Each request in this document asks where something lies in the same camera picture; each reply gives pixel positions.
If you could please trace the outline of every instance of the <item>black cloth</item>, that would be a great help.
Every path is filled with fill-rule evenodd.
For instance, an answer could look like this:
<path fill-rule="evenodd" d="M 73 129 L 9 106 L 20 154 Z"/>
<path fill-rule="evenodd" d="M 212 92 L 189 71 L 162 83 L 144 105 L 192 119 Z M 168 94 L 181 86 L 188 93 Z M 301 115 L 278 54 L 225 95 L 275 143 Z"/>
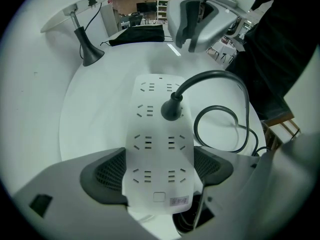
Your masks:
<path fill-rule="evenodd" d="M 268 1 L 255 0 L 252 9 Z M 273 0 L 259 23 L 244 36 L 245 55 L 240 52 L 240 58 L 236 57 L 226 69 L 245 78 L 251 89 L 250 101 L 255 110 L 260 110 L 260 119 L 289 111 L 284 96 L 307 66 L 319 41 L 319 31 L 311 34 L 312 28 L 308 28 L 315 18 L 316 1 Z M 252 75 L 246 77 L 241 71 Z M 260 101 L 252 100 L 256 95 Z M 266 104 L 257 107 L 257 103 Z"/>
<path fill-rule="evenodd" d="M 157 26 L 136 26 L 127 28 L 116 39 L 109 40 L 111 46 L 118 46 L 142 42 L 163 42 L 165 40 L 164 28 Z"/>

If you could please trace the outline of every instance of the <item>lamp base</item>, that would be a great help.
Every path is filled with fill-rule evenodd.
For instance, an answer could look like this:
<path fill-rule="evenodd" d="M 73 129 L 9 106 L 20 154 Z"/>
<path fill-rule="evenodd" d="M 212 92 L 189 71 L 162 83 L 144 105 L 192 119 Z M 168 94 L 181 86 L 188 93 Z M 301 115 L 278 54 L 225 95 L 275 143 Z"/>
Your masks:
<path fill-rule="evenodd" d="M 93 44 L 87 37 L 85 28 L 83 26 L 76 29 L 74 33 L 76 37 L 79 39 L 79 42 L 82 46 L 84 67 L 92 65 L 105 54 L 104 51 L 99 50 L 98 48 L 93 46 Z"/>

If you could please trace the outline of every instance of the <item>power outlet socket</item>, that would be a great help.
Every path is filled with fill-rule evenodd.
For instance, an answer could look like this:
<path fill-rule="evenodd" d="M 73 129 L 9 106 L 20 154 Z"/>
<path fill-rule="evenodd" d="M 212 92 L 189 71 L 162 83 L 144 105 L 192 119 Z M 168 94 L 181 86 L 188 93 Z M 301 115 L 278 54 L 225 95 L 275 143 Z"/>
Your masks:
<path fill-rule="evenodd" d="M 145 214 L 187 211 L 194 193 L 194 141 L 188 99 L 181 117 L 168 121 L 161 106 L 185 80 L 179 76 L 138 76 L 128 110 L 126 173 L 122 193 L 131 210 Z"/>

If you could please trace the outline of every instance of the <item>black power cord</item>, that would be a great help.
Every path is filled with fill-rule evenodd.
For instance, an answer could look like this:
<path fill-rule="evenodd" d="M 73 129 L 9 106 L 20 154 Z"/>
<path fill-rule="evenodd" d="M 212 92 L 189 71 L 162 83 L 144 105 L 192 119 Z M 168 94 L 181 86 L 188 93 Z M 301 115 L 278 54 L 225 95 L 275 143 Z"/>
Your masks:
<path fill-rule="evenodd" d="M 231 115 L 233 117 L 236 126 L 238 126 L 239 128 L 245 129 L 245 131 L 246 131 L 245 140 L 244 140 L 243 145 L 240 148 L 238 148 L 237 150 L 234 150 L 234 151 L 231 151 L 231 152 L 232 153 L 239 153 L 242 150 L 244 150 L 244 148 L 246 147 L 246 145 L 247 145 L 247 143 L 249 141 L 249 132 L 251 132 L 254 135 L 255 140 L 256 140 L 255 148 L 254 148 L 254 150 L 253 150 L 253 152 L 251 154 L 252 156 L 254 156 L 256 154 L 256 152 L 257 152 L 256 150 L 257 150 L 257 147 L 258 147 L 258 137 L 257 137 L 257 134 L 252 129 L 250 129 L 250 126 L 249 126 L 250 103 L 249 103 L 248 90 L 247 90 L 246 85 L 244 84 L 244 82 L 238 76 L 236 76 L 235 74 L 233 74 L 231 72 L 223 71 L 223 70 L 211 70 L 211 71 L 206 71 L 206 72 L 203 72 L 203 73 L 199 73 L 199 74 L 196 74 L 195 76 L 189 78 L 188 80 L 186 80 L 176 90 L 176 92 L 174 93 L 174 97 L 176 99 L 179 99 L 182 96 L 182 94 L 188 88 L 190 88 L 191 86 L 193 86 L 193 85 L 195 85 L 195 84 L 197 84 L 197 83 L 199 83 L 201 81 L 204 81 L 204 80 L 207 80 L 207 79 L 213 79 L 213 78 L 230 79 L 230 80 L 236 82 L 239 85 L 239 87 L 242 89 L 243 94 L 244 94 L 244 101 L 245 101 L 245 126 L 238 124 L 238 118 L 237 118 L 236 114 L 231 109 L 229 109 L 227 107 L 224 107 L 224 106 L 219 106 L 219 105 L 209 106 L 209 107 L 206 107 L 205 109 L 203 109 L 197 115 L 197 117 L 196 117 L 196 119 L 194 121 L 193 131 L 194 131 L 194 135 L 195 135 L 196 139 L 198 140 L 198 142 L 201 145 L 211 148 L 199 136 L 199 133 L 198 133 L 199 121 L 202 118 L 202 116 L 204 114 L 208 113 L 209 111 L 213 111 L 213 110 L 224 111 L 224 112 L 228 113 L 229 115 Z"/>
<path fill-rule="evenodd" d="M 110 44 L 108 44 L 109 41 L 105 41 L 105 42 L 102 42 L 100 43 L 100 46 L 102 46 L 102 44 L 107 44 L 108 46 L 111 46 Z"/>
<path fill-rule="evenodd" d="M 261 151 L 261 150 L 264 150 L 264 149 L 266 149 L 268 151 L 271 151 L 271 149 L 269 147 L 262 146 L 262 147 L 258 148 L 258 150 L 256 152 L 253 153 L 253 156 L 256 157 L 258 155 L 258 152 Z"/>
<path fill-rule="evenodd" d="M 173 41 L 173 38 L 172 38 L 172 41 L 166 41 L 166 40 L 164 40 L 164 42 L 173 43 L 174 41 Z"/>
<path fill-rule="evenodd" d="M 295 134 L 292 136 L 292 138 L 290 139 L 290 141 L 292 141 L 292 140 L 297 136 L 298 132 L 300 132 L 300 129 L 298 129 L 298 130 L 295 132 Z"/>
<path fill-rule="evenodd" d="M 100 12 L 100 9 L 102 7 L 102 3 L 100 3 L 100 7 L 99 7 L 99 10 L 96 12 L 96 14 L 93 16 L 93 18 L 89 21 L 89 23 L 86 25 L 84 31 L 87 30 L 87 28 L 89 27 L 89 25 L 91 24 L 91 22 L 95 19 L 95 17 L 97 17 L 98 13 Z M 80 54 L 80 57 L 81 59 L 84 59 L 81 55 L 81 44 L 80 44 L 80 48 L 79 48 L 79 54 Z"/>

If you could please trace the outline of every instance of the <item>black mesh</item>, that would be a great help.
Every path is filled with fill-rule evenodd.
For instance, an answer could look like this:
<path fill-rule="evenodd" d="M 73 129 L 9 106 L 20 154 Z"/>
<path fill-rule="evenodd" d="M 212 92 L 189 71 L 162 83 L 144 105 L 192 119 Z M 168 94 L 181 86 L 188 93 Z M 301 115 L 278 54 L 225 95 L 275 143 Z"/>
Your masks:
<path fill-rule="evenodd" d="M 221 164 L 214 158 L 201 152 L 194 153 L 194 169 L 202 181 L 205 176 L 213 174 L 221 168 Z"/>
<path fill-rule="evenodd" d="M 110 160 L 99 165 L 94 172 L 97 181 L 104 187 L 121 192 L 122 179 L 126 172 L 126 155 L 118 154 Z"/>

